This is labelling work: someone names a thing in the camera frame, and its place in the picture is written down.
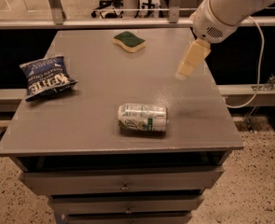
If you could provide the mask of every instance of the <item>chip bag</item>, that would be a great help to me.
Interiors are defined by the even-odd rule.
[[[20,65],[27,77],[27,102],[71,89],[77,83],[67,74],[63,58],[59,55]]]

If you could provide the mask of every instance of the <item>silver can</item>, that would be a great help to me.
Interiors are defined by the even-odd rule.
[[[166,132],[167,107],[147,104],[124,104],[118,109],[118,124],[125,130]]]

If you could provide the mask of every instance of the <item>drawer knob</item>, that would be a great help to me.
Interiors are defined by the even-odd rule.
[[[127,183],[124,183],[124,186],[120,188],[121,191],[129,191],[130,188],[127,186]]]
[[[126,212],[125,212],[125,214],[132,214],[133,212],[130,210],[130,207],[128,206],[127,207],[127,210],[126,210]]]

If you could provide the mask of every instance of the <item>speckled floor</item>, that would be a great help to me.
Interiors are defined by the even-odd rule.
[[[248,133],[240,117],[234,120],[245,148],[229,156],[189,224],[275,223],[275,130],[265,116],[254,119],[256,133]],[[55,223],[47,198],[33,195],[19,174],[11,160],[0,158],[0,224]]]

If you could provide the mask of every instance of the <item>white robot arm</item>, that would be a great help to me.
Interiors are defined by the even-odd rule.
[[[233,34],[240,23],[275,0],[204,0],[193,14],[194,34],[219,43]]]

